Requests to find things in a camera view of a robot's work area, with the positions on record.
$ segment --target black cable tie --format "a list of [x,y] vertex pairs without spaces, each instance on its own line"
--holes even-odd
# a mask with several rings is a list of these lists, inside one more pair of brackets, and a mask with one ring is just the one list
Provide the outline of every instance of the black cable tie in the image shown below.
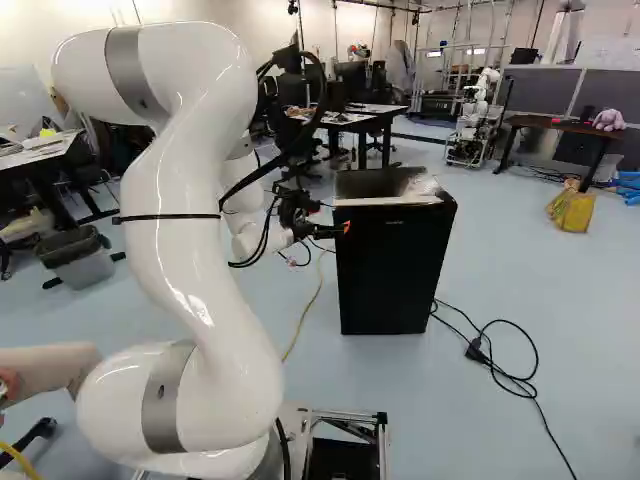
[[112,217],[111,223],[113,225],[122,225],[125,222],[137,222],[141,220],[190,220],[194,218],[199,219],[217,219],[220,215],[217,213],[163,213],[158,215],[131,215],[129,217]]

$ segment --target yellow cable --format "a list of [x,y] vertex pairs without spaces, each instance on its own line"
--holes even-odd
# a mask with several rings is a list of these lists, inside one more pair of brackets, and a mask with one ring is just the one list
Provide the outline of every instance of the yellow cable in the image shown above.
[[311,300],[309,300],[309,303],[307,303],[307,306],[304,307],[304,310],[302,311],[302,315],[300,315],[300,320],[298,321],[298,326],[296,327],[296,333],[291,339],[289,348],[287,348],[287,351],[282,356],[282,363],[287,361],[289,354],[292,352],[292,350],[296,346],[296,342],[298,341],[298,337],[300,336],[300,331],[302,330],[302,324],[304,323],[304,319],[306,318],[307,313],[309,313],[309,310],[311,309],[313,302],[315,302],[316,298],[318,298],[318,295],[320,294],[320,290],[322,290],[322,285],[324,284],[324,275],[322,274],[320,261],[322,260],[322,257],[324,256],[325,253],[327,252],[323,251],[318,257],[318,259],[316,260],[316,271],[318,272],[318,278],[320,279],[320,282],[318,283],[318,288],[316,289],[316,292],[313,294],[313,297],[311,297]]
[[42,477],[38,475],[38,472],[36,472],[36,469],[33,468],[31,462],[29,462],[29,460],[27,460],[19,451],[17,451],[11,445],[5,442],[0,442],[0,450],[4,450],[9,455],[11,455],[13,459],[20,464],[20,466],[24,470],[24,473],[26,473],[27,477],[29,477],[31,480],[42,480]]

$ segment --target pink stuffed animal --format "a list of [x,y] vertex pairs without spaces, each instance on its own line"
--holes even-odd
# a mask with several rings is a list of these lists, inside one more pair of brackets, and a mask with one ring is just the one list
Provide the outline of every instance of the pink stuffed animal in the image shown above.
[[613,109],[600,112],[593,121],[593,126],[605,132],[613,132],[614,130],[624,130],[627,128],[627,125],[624,123],[624,118],[622,118],[622,113]]

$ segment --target human hand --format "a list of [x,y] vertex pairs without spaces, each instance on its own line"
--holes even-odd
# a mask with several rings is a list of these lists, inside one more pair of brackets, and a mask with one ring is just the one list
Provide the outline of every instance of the human hand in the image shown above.
[[10,368],[0,367],[0,397],[15,400],[20,392],[20,375]]

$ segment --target black box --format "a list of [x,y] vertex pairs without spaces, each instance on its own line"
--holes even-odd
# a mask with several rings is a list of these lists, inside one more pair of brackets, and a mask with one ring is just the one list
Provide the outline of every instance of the black box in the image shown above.
[[342,333],[424,333],[455,200],[424,168],[386,168],[339,172],[335,207]]

